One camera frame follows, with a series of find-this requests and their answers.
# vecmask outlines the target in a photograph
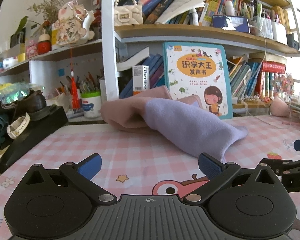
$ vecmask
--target white bottle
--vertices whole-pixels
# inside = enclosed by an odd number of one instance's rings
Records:
[[[189,10],[189,16],[190,16],[190,25],[199,26],[198,13],[195,10],[195,8]]]
[[[233,8],[233,3],[228,0],[225,1],[225,5],[226,5],[226,15],[227,16],[235,16],[235,10]]]

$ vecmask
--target table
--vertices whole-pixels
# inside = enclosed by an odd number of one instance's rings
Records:
[[[243,168],[255,168],[262,158],[299,160],[300,152],[291,146],[300,139],[300,127],[282,124],[273,116],[237,117],[226,120],[245,125],[247,138],[234,143],[225,154]],[[191,157],[161,135],[121,132],[107,124],[65,126],[48,136],[0,176],[0,240],[11,236],[3,208],[11,193],[34,163],[58,168],[65,162],[83,160],[92,153],[102,157],[102,169],[92,181],[117,197],[121,194],[161,195],[173,188],[181,197],[207,182]],[[300,220],[300,192],[290,193]],[[300,240],[300,232],[289,234]]]

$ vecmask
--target wristwatch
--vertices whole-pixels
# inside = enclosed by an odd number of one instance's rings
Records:
[[[27,128],[29,122],[30,116],[28,113],[26,113],[26,116],[19,117],[7,127],[7,133],[9,137],[15,140]]]

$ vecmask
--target gray ribbed plate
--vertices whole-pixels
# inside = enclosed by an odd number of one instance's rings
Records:
[[[101,206],[92,219],[70,236],[58,240],[239,240],[224,233],[202,208],[188,206],[177,196],[122,195]],[[275,240],[289,240],[282,235]],[[24,240],[14,237],[13,240]]]

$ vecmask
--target pink and white gingham tablecloth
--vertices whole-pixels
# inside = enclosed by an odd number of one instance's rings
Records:
[[[243,168],[255,168],[262,158],[267,157],[299,160],[300,152],[293,149],[292,143],[300,139],[300,127],[282,125],[282,120],[273,116],[259,118],[282,129],[254,117],[227,120],[232,125],[246,126],[249,134],[227,150],[226,160]],[[93,153],[101,155],[102,168],[92,181],[118,198],[121,194],[165,194],[168,187],[183,196],[206,182],[198,169],[198,160],[161,135],[121,131],[60,135],[56,132],[0,176],[0,240],[11,236],[3,217],[5,203],[32,164],[41,163],[46,169],[53,169],[65,162],[80,162]],[[300,220],[300,192],[290,195]],[[292,230],[289,235],[295,240],[300,239],[297,230]]]

